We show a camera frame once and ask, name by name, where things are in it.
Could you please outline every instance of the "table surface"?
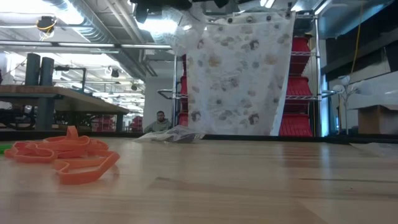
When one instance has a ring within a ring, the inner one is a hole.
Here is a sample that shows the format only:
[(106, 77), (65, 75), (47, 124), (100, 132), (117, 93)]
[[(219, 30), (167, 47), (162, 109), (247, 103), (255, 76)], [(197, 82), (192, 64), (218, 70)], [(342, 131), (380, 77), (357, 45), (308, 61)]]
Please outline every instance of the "table surface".
[(103, 140), (121, 158), (85, 185), (0, 157), (1, 223), (398, 222), (396, 157), (326, 143)]
[(0, 86), (0, 100), (20, 105), (37, 106), (38, 101), (32, 98), (35, 95), (60, 95), (61, 100), (55, 100), (57, 111), (81, 111), (93, 113), (128, 114), (129, 110), (99, 98), (78, 93), (73, 90), (54, 86), (24, 86), (24, 85), (3, 85)]

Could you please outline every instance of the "cardboard box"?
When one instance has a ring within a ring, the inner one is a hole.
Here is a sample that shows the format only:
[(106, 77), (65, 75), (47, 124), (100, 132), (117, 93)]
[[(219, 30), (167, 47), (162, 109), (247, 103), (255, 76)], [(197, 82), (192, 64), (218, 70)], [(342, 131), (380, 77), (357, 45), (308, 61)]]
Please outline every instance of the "cardboard box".
[(359, 134), (398, 134), (398, 105), (372, 105), (358, 110)]

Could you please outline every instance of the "black cylinder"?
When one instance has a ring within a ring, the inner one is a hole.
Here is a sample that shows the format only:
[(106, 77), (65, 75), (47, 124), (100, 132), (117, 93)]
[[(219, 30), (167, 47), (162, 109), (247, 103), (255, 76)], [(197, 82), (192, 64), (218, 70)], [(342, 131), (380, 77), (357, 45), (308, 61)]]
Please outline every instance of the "black cylinder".
[(25, 85), (38, 85), (40, 74), (40, 56), (37, 54), (27, 54)]
[(44, 57), (40, 70), (40, 85), (52, 86), (52, 74), (54, 72), (54, 59)]

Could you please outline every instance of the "floral curtain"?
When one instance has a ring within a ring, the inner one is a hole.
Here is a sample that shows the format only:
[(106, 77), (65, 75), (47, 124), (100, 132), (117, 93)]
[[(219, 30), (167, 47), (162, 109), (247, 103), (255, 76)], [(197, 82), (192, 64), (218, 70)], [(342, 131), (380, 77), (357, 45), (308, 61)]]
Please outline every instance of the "floral curtain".
[(294, 18), (294, 13), (244, 13), (207, 24), (187, 52), (190, 128), (278, 135)]

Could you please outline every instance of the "metal shelving rack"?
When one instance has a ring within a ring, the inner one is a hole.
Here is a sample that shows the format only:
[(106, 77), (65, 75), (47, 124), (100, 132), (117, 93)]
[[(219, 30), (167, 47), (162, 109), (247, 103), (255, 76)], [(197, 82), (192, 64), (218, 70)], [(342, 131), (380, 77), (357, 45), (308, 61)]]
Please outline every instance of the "metal shelving rack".
[[(296, 15), (296, 19), (313, 19), (315, 21), (315, 52), (291, 52), (291, 56), (307, 56), (307, 57), (313, 57), (315, 56), (316, 58), (316, 70), (317, 70), (317, 75), (316, 75), (316, 93), (312, 96), (286, 96), (286, 100), (308, 100), (308, 101), (314, 101), (316, 102), (316, 108), (315, 108), (315, 115), (313, 117), (313, 120), (315, 122), (315, 130), (314, 133), (316, 137), (320, 137), (322, 135), (322, 119), (321, 119), (321, 114), (322, 114), (322, 109), (321, 109), (321, 101), (323, 98), (330, 97), (331, 95), (334, 95), (334, 91), (322, 91), (321, 90), (321, 67), (320, 67), (320, 44), (319, 44), (319, 20), (317, 15), (309, 14), (309, 15)], [(187, 98), (188, 95), (182, 95), (178, 94), (177, 92), (177, 62), (178, 58), (175, 57), (174, 60), (174, 79), (173, 79), (173, 89), (172, 90), (159, 90), (158, 93), (161, 94), (163, 97), (167, 99), (172, 100), (173, 104), (173, 111), (172, 111), (172, 123), (176, 125), (176, 117), (177, 117), (177, 101), (182, 98)], [(172, 96), (165, 96), (163, 92), (169, 92), (172, 94)]]

